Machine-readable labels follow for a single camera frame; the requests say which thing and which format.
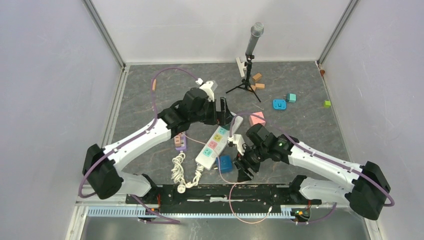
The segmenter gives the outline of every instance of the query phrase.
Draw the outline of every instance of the metal corner post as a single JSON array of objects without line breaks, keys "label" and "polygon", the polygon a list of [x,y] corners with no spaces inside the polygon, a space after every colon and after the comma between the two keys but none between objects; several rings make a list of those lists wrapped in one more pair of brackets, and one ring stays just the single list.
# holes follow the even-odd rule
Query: metal corner post
[{"label": "metal corner post", "polygon": [[349,4],[343,12],[343,15],[341,15],[340,20],[338,21],[334,31],[332,32],[330,39],[325,45],[324,50],[316,61],[317,64],[322,64],[326,60],[327,56],[330,53],[330,50],[332,49],[334,43],[336,42],[337,38],[339,37],[346,23],[348,22],[352,12],[354,11],[359,1],[360,0],[350,0]]},{"label": "metal corner post", "polygon": [[107,46],[109,47],[110,51],[115,57],[116,62],[122,69],[124,69],[126,64],[124,60],[122,59],[117,47],[115,46],[114,41],[109,35],[108,30],[105,27],[105,24],[103,24],[103,21],[100,18],[100,15],[97,12],[96,7],[94,6],[92,0],[82,0],[82,2],[87,8],[88,13],[90,13],[90,16],[93,19],[95,25],[97,26],[100,34],[102,35],[104,41],[106,42]]}]

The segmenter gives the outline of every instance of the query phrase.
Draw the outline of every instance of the coiled white cord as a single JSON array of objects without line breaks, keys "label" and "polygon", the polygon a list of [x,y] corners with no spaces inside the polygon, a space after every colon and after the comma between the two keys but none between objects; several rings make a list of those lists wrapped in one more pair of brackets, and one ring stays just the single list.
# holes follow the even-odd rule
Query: coiled white cord
[{"label": "coiled white cord", "polygon": [[202,172],[205,169],[200,164],[197,164],[196,170],[194,172],[194,178],[192,182],[186,182],[184,179],[184,168],[182,166],[182,163],[184,159],[186,158],[186,154],[184,152],[180,152],[178,156],[174,157],[172,159],[172,163],[174,164],[173,169],[171,170],[171,180],[175,184],[180,184],[177,188],[178,192],[180,194],[184,193],[186,191],[186,188],[192,188],[193,186],[197,186],[199,184],[200,178],[202,176]]}]

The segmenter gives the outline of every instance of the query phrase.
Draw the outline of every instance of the black tripod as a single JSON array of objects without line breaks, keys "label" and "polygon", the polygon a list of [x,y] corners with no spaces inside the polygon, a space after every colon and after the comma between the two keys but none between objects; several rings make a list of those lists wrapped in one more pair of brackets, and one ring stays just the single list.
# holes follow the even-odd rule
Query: black tripod
[{"label": "black tripod", "polygon": [[244,65],[246,66],[247,72],[246,72],[246,78],[243,78],[241,80],[241,84],[238,86],[235,86],[234,88],[226,91],[226,94],[233,91],[234,89],[241,89],[244,91],[248,91],[251,92],[255,95],[255,97],[257,98],[257,100],[259,102],[261,102],[261,100],[259,99],[258,95],[256,95],[255,90],[253,90],[251,82],[249,81],[249,79],[251,78],[251,71],[252,71],[252,59],[254,59],[255,56],[254,55],[246,55],[246,60],[244,62]]}]

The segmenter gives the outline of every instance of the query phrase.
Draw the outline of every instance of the robotic arm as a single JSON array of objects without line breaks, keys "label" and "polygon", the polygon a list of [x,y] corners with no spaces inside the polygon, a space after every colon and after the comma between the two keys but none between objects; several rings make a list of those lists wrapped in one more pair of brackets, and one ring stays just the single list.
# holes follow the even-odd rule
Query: robotic arm
[{"label": "robotic arm", "polygon": [[[257,173],[261,162],[267,159],[281,161],[308,169],[330,180],[316,180],[298,175],[291,183],[291,187],[297,186],[298,193],[306,199],[346,204],[364,218],[378,219],[387,197],[369,181],[352,172],[356,170],[363,173],[389,193],[390,186],[380,167],[375,163],[368,161],[365,165],[360,165],[347,162],[317,151],[291,137],[299,146],[312,152],[309,154],[290,142],[285,135],[276,137],[259,123],[252,126],[246,132],[246,136],[252,141],[252,146],[248,146],[239,134],[234,134],[228,139],[229,145],[235,145],[238,151],[234,159],[238,169],[238,182],[251,180],[253,178],[251,171]],[[315,157],[315,154],[343,164],[350,170]]]},{"label": "robotic arm", "polygon": [[196,83],[200,87],[190,89],[182,100],[164,109],[157,115],[157,119],[142,129],[104,148],[97,144],[88,148],[83,175],[95,162],[106,156],[87,178],[100,199],[107,199],[116,193],[144,196],[151,189],[149,180],[143,175],[122,172],[122,169],[153,146],[188,130],[190,124],[201,122],[225,126],[231,123],[233,115],[227,107],[226,99],[221,97],[220,104],[216,104],[214,90],[217,84],[214,81],[203,83],[200,78]]}]

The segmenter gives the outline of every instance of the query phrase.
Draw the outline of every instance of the silver microphone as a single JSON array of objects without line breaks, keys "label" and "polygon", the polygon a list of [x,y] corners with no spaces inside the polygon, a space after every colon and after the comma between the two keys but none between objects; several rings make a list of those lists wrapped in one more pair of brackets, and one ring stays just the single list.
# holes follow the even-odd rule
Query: silver microphone
[{"label": "silver microphone", "polygon": [[250,29],[250,39],[246,49],[246,56],[253,55],[253,50],[262,34],[264,34],[264,25],[261,22],[255,23]]}]

